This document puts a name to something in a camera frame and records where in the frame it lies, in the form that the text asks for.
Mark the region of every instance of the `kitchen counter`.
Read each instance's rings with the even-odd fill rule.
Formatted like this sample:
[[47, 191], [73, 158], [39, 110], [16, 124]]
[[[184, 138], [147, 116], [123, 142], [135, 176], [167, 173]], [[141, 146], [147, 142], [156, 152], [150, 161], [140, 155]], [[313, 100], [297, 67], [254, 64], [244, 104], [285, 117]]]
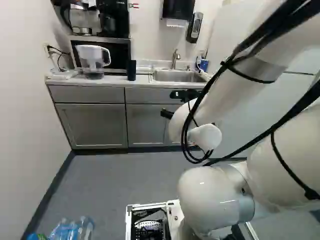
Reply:
[[95, 86], [95, 87], [137, 87], [137, 88], [162, 88], [162, 89], [202, 89], [204, 83], [185, 83], [185, 82], [150, 82], [152, 75], [136, 75], [135, 81], [128, 81], [127, 76], [105, 75], [102, 79], [92, 80], [83, 75], [78, 75], [66, 79], [63, 75], [54, 78], [47, 76], [47, 85], [64, 86]]

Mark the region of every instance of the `small bottle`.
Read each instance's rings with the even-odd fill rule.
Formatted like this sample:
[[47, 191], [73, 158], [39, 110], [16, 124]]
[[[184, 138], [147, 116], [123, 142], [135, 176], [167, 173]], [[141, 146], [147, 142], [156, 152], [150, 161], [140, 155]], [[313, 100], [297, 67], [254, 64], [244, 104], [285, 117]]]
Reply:
[[91, 240], [94, 228], [94, 221], [90, 217], [82, 216], [79, 223], [78, 240]]

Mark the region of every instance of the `floor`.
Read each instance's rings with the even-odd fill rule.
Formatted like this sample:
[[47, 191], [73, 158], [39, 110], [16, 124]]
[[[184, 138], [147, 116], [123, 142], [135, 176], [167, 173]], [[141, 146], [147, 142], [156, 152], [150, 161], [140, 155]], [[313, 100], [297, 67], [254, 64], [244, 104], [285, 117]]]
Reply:
[[[76, 156], [37, 232], [48, 235], [62, 218], [90, 216], [96, 225], [93, 240], [124, 240], [126, 205], [176, 199], [180, 175], [193, 167], [181, 152]], [[252, 225], [260, 240], [320, 236], [320, 224], [308, 211], [278, 214]]]

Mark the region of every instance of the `coffee maker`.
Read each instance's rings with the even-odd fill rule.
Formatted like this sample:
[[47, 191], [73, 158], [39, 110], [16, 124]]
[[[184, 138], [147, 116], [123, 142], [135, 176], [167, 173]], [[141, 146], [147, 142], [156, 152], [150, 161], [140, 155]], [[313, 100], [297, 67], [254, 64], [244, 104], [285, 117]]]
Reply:
[[128, 0], [63, 0], [60, 15], [73, 35], [128, 39]]

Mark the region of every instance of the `cabinet door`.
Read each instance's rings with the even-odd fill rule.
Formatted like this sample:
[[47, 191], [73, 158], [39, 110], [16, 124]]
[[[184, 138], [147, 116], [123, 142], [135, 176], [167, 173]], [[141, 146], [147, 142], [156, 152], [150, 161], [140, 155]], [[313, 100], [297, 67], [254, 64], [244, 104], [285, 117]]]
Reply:
[[73, 149], [127, 147], [124, 104], [56, 104]]
[[127, 104], [129, 147], [165, 145], [166, 119], [160, 116], [163, 104]]
[[[175, 112], [181, 105], [168, 105], [165, 109], [167, 109], [170, 112]], [[169, 137], [169, 119], [165, 120], [165, 137], [164, 137], [164, 145], [165, 146], [180, 146], [181, 142], [173, 142], [171, 141], [170, 137]]]

